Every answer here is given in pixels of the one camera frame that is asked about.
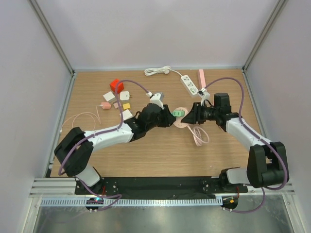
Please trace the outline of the white square charger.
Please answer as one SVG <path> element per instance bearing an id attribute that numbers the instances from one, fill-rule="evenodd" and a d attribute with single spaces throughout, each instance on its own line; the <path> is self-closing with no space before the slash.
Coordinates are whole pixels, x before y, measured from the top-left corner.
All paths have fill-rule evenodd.
<path id="1" fill-rule="evenodd" d="M 121 91 L 120 92 L 120 100 L 121 101 L 129 101 L 131 98 L 129 91 Z"/>

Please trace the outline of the small pink plug adapter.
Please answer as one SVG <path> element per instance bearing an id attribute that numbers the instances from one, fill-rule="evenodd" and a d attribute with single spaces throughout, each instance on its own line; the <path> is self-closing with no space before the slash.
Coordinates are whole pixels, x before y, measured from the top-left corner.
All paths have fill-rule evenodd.
<path id="1" fill-rule="evenodd" d="M 102 102 L 102 103 L 100 104 L 100 107 L 101 107 L 102 109 L 110 109 L 110 108 L 111 108 L 111 104 L 110 104 L 109 102 Z"/>

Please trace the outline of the white power strip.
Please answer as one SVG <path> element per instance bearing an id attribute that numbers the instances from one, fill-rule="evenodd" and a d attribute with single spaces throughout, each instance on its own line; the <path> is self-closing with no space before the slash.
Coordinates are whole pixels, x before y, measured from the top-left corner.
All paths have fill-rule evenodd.
<path id="1" fill-rule="evenodd" d="M 181 76 L 180 81 L 192 98 L 197 96 L 199 90 L 188 75 Z"/>

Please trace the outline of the white 80W charger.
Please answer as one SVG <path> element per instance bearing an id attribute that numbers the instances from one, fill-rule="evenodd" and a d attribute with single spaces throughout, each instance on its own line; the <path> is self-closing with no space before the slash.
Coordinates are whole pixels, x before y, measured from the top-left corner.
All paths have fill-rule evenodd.
<path id="1" fill-rule="evenodd" d="M 132 114 L 132 112 L 129 109 L 127 109 L 127 110 L 123 111 L 120 114 L 120 116 L 122 117 L 123 121 L 126 121 L 126 120 L 132 118 L 133 114 Z"/>

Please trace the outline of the pink power strip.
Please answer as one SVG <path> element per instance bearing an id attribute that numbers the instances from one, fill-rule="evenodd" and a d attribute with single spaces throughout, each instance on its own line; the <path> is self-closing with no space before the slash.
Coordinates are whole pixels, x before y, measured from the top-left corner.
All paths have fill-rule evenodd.
<path id="1" fill-rule="evenodd" d="M 203 69 L 198 70 L 198 80 L 200 88 L 204 88 L 206 86 L 205 74 Z"/>

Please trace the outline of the red cube plug adapter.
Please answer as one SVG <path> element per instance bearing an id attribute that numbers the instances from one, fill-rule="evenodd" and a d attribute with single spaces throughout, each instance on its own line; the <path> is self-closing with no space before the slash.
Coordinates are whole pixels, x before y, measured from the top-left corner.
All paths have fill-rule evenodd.
<path id="1" fill-rule="evenodd" d="M 120 82 L 119 79 L 114 79 L 110 84 L 110 89 L 112 92 L 119 94 L 121 91 L 124 90 L 124 85 L 122 82 Z"/>

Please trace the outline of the yellow small plug adapter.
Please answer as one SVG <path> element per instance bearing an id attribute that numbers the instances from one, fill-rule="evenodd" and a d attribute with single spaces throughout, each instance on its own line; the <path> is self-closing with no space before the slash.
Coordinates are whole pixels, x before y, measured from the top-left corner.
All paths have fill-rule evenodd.
<path id="1" fill-rule="evenodd" d="M 130 103 L 125 103 L 125 104 L 122 105 L 122 107 L 123 107 L 124 110 L 128 110 L 128 109 L 131 108 L 131 105 L 130 105 Z"/>

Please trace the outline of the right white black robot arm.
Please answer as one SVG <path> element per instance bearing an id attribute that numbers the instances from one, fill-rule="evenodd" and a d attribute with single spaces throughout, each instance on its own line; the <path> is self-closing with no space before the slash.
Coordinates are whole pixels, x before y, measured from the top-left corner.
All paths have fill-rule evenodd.
<path id="1" fill-rule="evenodd" d="M 288 182 L 284 144 L 263 137 L 238 113 L 232 112 L 227 93 L 214 94 L 214 104 L 211 106 L 195 102 L 181 121 L 187 124 L 203 124 L 207 120 L 215 121 L 224 132 L 234 136 L 248 151 L 246 168 L 228 168 L 223 171 L 225 176 L 219 179 L 222 191 L 231 192 L 237 184 L 278 190 Z"/>

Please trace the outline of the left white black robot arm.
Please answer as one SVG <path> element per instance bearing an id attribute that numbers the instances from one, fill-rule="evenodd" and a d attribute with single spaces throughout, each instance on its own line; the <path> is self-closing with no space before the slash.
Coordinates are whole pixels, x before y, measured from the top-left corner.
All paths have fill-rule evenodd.
<path id="1" fill-rule="evenodd" d="M 136 141 L 151 129 L 170 127 L 175 121 L 176 117 L 171 114 L 168 105 L 161 108 L 149 103 L 120 126 L 100 131 L 82 131 L 79 127 L 71 129 L 55 148 L 54 154 L 67 176 L 78 178 L 91 194 L 98 194 L 103 189 L 103 182 L 96 169 L 89 164 L 92 153 L 112 145 Z"/>

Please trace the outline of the green plug adapter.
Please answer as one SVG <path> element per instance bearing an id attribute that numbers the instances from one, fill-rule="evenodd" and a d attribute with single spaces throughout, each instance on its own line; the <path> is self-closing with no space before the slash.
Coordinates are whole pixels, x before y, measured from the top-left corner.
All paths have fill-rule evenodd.
<path id="1" fill-rule="evenodd" d="M 185 111 L 182 109 L 174 110 L 172 115 L 174 117 L 183 117 L 185 115 Z"/>

